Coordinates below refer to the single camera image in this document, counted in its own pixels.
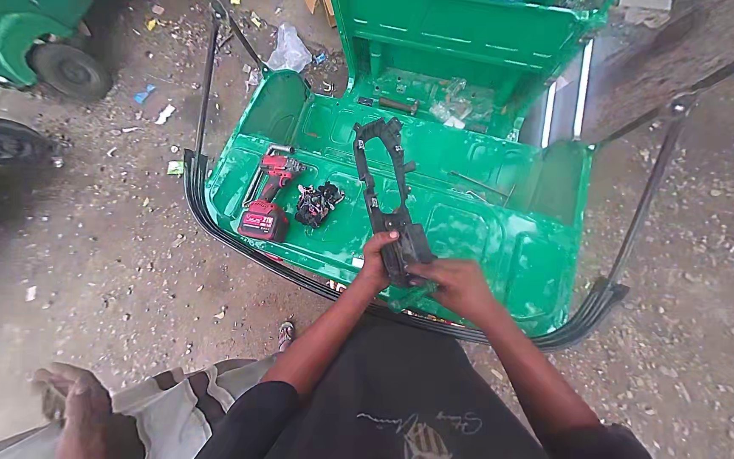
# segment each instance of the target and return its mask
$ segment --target small parts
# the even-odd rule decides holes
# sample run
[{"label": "small parts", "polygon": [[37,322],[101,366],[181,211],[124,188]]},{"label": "small parts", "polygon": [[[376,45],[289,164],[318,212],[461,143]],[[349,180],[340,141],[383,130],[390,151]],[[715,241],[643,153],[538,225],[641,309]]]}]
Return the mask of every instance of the small parts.
[{"label": "small parts", "polygon": [[344,193],[330,182],[325,182],[319,188],[313,188],[313,185],[308,187],[300,185],[296,221],[311,228],[318,228],[327,218],[327,214],[343,199]]}]

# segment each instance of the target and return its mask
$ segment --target red power tool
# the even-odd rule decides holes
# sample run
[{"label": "red power tool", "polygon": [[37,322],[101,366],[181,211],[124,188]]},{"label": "red power tool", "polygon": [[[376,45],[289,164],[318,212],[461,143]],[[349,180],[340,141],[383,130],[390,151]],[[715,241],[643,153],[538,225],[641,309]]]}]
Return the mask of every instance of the red power tool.
[{"label": "red power tool", "polygon": [[259,184],[262,174],[268,174],[260,197],[250,204],[248,210],[242,213],[242,220],[237,231],[250,238],[264,239],[281,243],[285,241],[288,232],[288,217],[285,210],[271,201],[277,192],[285,188],[296,174],[305,170],[305,165],[287,156],[266,154],[260,161],[260,172],[254,177],[253,190]]}]

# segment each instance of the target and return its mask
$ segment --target tire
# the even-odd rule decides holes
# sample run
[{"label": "tire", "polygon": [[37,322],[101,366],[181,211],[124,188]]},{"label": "tire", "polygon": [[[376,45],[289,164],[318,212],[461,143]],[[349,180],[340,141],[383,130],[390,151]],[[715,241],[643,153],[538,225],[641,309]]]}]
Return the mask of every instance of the tire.
[{"label": "tire", "polygon": [[0,119],[0,164],[38,163],[52,142],[20,122]]},{"label": "tire", "polygon": [[30,65],[58,92],[85,102],[103,99],[113,85],[112,76],[95,58],[61,43],[36,47]]}]

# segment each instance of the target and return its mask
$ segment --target foot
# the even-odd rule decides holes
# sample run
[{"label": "foot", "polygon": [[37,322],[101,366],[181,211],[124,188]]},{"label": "foot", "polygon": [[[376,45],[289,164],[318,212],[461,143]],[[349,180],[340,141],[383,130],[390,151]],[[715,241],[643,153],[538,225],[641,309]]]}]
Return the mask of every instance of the foot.
[{"label": "foot", "polygon": [[292,323],[285,322],[279,326],[279,352],[285,352],[288,349],[288,346],[294,342],[295,334],[296,329]]}]

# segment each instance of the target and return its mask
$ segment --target black plastic bracket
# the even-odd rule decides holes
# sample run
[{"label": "black plastic bracket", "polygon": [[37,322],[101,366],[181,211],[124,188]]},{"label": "black plastic bracket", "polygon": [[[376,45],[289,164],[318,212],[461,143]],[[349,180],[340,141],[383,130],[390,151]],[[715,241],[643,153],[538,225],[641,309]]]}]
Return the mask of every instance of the black plastic bracket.
[{"label": "black plastic bracket", "polygon": [[[432,263],[435,259],[426,241],[423,226],[413,223],[407,209],[406,174],[415,170],[415,162],[404,162],[404,148],[401,147],[401,127],[403,124],[393,117],[389,122],[377,119],[363,126],[353,125],[356,139],[353,141],[353,154],[356,156],[356,170],[359,180],[364,182],[364,202],[367,204],[367,213],[370,214],[370,225],[373,233],[382,231],[398,231],[398,240],[381,249],[381,257],[390,282],[398,287],[412,287],[410,283],[416,276],[407,272],[407,266],[417,263]],[[383,213],[378,206],[378,196],[375,194],[375,180],[367,166],[367,156],[364,154],[364,144],[370,139],[381,139],[387,152],[390,153],[392,168],[395,171],[395,180],[398,182],[398,193],[401,204],[393,213]]]}]

